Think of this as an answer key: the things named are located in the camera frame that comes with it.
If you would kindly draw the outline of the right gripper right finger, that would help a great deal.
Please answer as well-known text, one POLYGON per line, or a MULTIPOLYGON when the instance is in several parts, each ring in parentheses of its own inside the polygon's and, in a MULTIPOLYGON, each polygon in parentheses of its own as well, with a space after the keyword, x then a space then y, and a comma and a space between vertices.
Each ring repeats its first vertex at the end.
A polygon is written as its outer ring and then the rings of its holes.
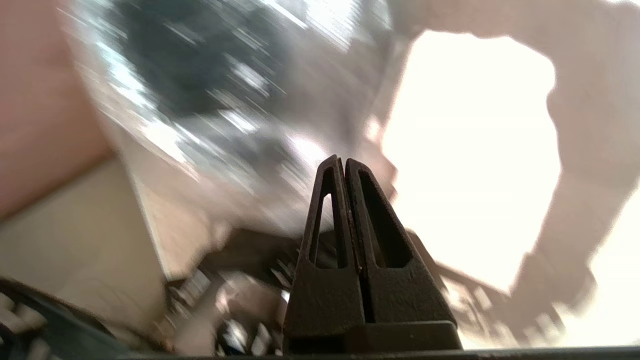
POLYGON ((348 159, 345 181, 365 312, 363 325, 348 332, 349 348, 460 350, 453 313, 372 170, 348 159))

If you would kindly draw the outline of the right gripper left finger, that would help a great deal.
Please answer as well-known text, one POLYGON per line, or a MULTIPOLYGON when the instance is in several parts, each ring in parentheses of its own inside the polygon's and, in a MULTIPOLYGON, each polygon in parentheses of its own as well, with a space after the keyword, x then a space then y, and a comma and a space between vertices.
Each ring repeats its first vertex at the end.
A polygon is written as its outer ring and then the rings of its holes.
POLYGON ((318 166, 311 193, 286 308, 284 353, 347 353, 350 331, 364 325, 352 226, 342 159, 331 155, 318 166), (332 202, 336 268, 323 268, 317 264, 326 196, 330 196, 332 202))

